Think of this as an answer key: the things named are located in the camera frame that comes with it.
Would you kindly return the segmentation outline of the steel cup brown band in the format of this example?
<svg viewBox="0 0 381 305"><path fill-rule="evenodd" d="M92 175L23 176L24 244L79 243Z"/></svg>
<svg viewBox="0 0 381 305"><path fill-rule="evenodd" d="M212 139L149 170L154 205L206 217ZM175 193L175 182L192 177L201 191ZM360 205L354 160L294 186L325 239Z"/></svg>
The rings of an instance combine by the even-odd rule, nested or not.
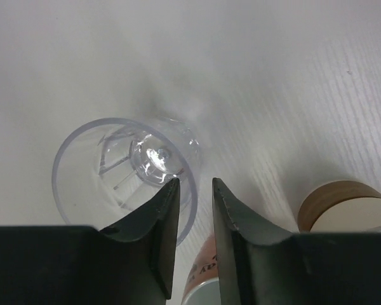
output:
<svg viewBox="0 0 381 305"><path fill-rule="evenodd" d="M304 199L301 232L381 232L381 193L352 180L324 184Z"/></svg>

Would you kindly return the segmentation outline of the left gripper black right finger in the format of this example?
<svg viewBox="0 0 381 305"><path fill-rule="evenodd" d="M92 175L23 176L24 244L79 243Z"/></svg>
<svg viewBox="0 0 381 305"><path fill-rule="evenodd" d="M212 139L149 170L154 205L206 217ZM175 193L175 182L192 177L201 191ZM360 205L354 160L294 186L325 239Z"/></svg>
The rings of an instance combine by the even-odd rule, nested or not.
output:
<svg viewBox="0 0 381 305"><path fill-rule="evenodd" d="M381 233L292 233L212 193L223 304L381 304Z"/></svg>

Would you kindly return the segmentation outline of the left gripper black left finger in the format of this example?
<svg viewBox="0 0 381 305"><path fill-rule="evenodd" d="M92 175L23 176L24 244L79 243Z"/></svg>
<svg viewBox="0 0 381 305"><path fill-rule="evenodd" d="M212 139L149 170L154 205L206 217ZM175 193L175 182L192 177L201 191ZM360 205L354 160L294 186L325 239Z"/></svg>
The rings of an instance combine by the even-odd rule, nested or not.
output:
<svg viewBox="0 0 381 305"><path fill-rule="evenodd" d="M180 183L121 220L0 226L0 304L164 304L171 298Z"/></svg>

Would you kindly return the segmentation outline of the clear plastic cup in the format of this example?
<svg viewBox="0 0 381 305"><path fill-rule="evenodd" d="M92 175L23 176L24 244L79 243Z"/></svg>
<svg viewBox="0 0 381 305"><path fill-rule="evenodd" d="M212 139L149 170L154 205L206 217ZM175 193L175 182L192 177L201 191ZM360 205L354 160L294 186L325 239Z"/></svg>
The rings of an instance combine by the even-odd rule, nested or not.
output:
<svg viewBox="0 0 381 305"><path fill-rule="evenodd" d="M192 130L167 118L102 118L73 131L51 173L53 197L68 225L103 229L180 182L177 243L197 213L201 148Z"/></svg>

